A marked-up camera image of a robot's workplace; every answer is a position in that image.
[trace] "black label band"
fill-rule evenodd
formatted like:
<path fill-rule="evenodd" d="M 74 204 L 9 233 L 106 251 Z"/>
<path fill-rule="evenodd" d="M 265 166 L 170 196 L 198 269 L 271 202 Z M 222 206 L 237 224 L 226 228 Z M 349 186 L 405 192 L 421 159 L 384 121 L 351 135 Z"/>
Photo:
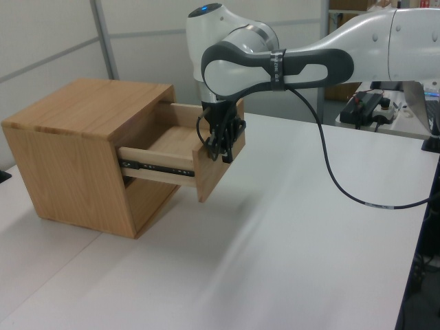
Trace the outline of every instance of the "black label band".
<path fill-rule="evenodd" d="M 270 85 L 272 91 L 285 91 L 283 58 L 286 49 L 272 50 L 270 53 Z"/>

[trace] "wire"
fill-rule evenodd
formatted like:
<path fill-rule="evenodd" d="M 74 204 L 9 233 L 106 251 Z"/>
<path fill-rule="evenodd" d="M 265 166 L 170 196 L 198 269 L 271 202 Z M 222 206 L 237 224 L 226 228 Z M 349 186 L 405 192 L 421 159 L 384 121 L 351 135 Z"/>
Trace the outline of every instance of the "wire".
<path fill-rule="evenodd" d="M 424 260 L 423 256 L 420 253 L 416 253 L 414 255 L 414 259 L 416 259 L 416 260 L 413 260 L 413 263 L 417 263 L 417 261 L 419 261 L 418 263 L 419 263 L 420 269 L 422 272 L 424 272 L 425 271 L 425 260 Z"/>
<path fill-rule="evenodd" d="M 199 136 L 199 139 L 201 141 L 201 143 L 205 146 L 205 148 L 208 150 L 210 158 L 215 162 L 218 158 L 218 154 L 217 155 L 213 155 L 211 148 L 208 146 L 208 143 L 202 138 L 201 134 L 200 134 L 200 120 L 203 118 L 203 115 L 200 115 L 199 117 L 197 117 L 197 122 L 195 124 L 195 130 L 197 132 L 197 135 Z"/>
<path fill-rule="evenodd" d="M 380 204 L 374 204 L 374 203 L 369 203 L 369 202 L 366 202 L 366 201 L 362 201 L 361 199 L 358 199 L 358 198 L 354 197 L 353 195 L 350 195 L 347 191 L 345 191 L 343 189 L 343 187 L 341 187 L 341 185 L 339 185 L 338 181 L 336 180 L 336 178 L 335 178 L 335 176 L 333 174 L 333 171 L 331 170 L 330 163 L 329 163 L 329 156 L 327 155 L 327 146 L 325 144 L 324 131 L 322 130 L 321 121 L 319 120 L 319 117 L 316 115 L 316 112 L 315 112 L 314 108 L 309 103 L 309 101 L 307 101 L 306 98 L 304 96 L 302 96 L 299 92 L 297 92 L 294 88 L 286 85 L 286 89 L 290 90 L 293 94 L 298 96 L 298 98 L 301 101 L 304 102 L 304 104 L 307 106 L 307 108 L 309 108 L 311 114 L 315 118 L 316 124 L 318 125 L 319 134 L 320 134 L 320 137 L 321 137 L 322 150 L 324 151 L 324 159 L 325 159 L 325 165 L 327 167 L 327 170 L 328 170 L 328 172 L 330 174 L 331 179 L 333 180 L 334 184 L 336 185 L 336 187 L 338 187 L 340 192 L 343 193 L 344 195 L 346 195 L 349 199 L 352 199 L 352 200 L 354 200 L 355 202 L 357 202 L 359 204 L 363 204 L 365 206 L 369 206 L 369 207 L 372 207 L 372 208 L 383 208 L 383 209 L 387 209 L 387 210 L 403 210 L 405 208 L 414 208 L 415 206 L 423 205 L 425 203 L 434 201 L 435 199 L 438 199 L 440 197 L 440 192 L 438 192 L 437 194 L 431 196 L 430 198 L 423 199 L 423 200 L 418 201 L 416 203 L 411 203 L 411 204 L 406 204 L 406 205 L 399 205 L 399 206 L 388 206 L 388 205 L 380 205 Z"/>
<path fill-rule="evenodd" d="M 430 270 L 430 269 L 427 269 L 426 272 L 427 272 L 427 273 L 431 273 L 431 274 L 435 274 L 435 273 L 440 272 L 440 268 L 437 268 L 436 270 Z"/>
<path fill-rule="evenodd" d="M 433 260 L 433 258 L 434 258 L 434 256 L 431 256 L 431 258 L 423 264 L 423 267 L 428 266 L 429 263 Z"/>
<path fill-rule="evenodd" d="M 385 94 L 385 91 L 383 90 L 383 89 L 380 89 L 380 88 L 370 88 L 370 89 L 366 89 L 365 91 L 357 91 L 356 93 L 354 93 L 351 97 L 354 97 L 354 96 L 356 96 L 356 94 L 357 93 L 362 93 L 362 92 L 364 92 L 364 93 L 368 93 L 369 91 L 382 91 L 382 95 L 384 95 Z"/>

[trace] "wooden box top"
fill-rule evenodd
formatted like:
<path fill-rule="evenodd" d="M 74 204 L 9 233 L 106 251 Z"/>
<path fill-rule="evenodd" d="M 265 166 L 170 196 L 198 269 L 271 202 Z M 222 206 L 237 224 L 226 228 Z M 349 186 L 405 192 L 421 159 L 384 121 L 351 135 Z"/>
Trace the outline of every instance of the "wooden box top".
<path fill-rule="evenodd" d="M 1 126 L 113 140 L 159 100 L 174 102 L 172 85 L 81 78 L 5 119 Z"/>

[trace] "open drawer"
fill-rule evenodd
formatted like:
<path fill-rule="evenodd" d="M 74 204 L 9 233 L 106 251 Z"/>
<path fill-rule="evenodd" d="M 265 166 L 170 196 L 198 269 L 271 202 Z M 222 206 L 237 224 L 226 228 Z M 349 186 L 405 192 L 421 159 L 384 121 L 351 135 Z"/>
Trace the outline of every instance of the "open drawer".
<path fill-rule="evenodd" d="M 244 118 L 242 100 L 237 111 Z M 195 187 L 199 201 L 207 200 L 230 165 L 208 157 L 195 129 L 201 112 L 200 106 L 156 104 L 131 138 L 117 147 L 121 173 L 126 177 Z M 209 136 L 205 120 L 200 122 L 200 133 L 204 139 Z M 243 133 L 234 144 L 234 158 L 244 145 Z"/>

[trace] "cabinet side panel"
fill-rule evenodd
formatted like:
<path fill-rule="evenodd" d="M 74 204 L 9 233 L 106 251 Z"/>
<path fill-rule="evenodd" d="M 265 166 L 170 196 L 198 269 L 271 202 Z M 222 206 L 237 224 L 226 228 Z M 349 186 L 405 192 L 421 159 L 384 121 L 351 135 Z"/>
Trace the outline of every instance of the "cabinet side panel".
<path fill-rule="evenodd" d="M 157 221 L 157 214 L 179 187 L 175 184 L 136 179 L 126 188 L 137 232 L 141 229 L 148 230 Z"/>
<path fill-rule="evenodd" d="M 111 142 L 3 130 L 40 217 L 135 236 Z"/>

